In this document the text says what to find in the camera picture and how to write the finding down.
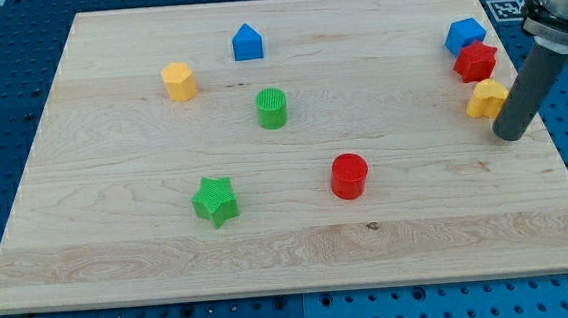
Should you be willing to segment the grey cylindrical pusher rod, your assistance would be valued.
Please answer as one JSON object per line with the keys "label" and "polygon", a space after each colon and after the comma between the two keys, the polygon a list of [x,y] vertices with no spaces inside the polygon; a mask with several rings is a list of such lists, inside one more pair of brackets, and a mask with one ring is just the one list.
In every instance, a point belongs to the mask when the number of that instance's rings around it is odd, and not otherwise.
{"label": "grey cylindrical pusher rod", "polygon": [[526,132],[568,61],[568,47],[536,41],[526,58],[492,125],[505,141],[517,141]]}

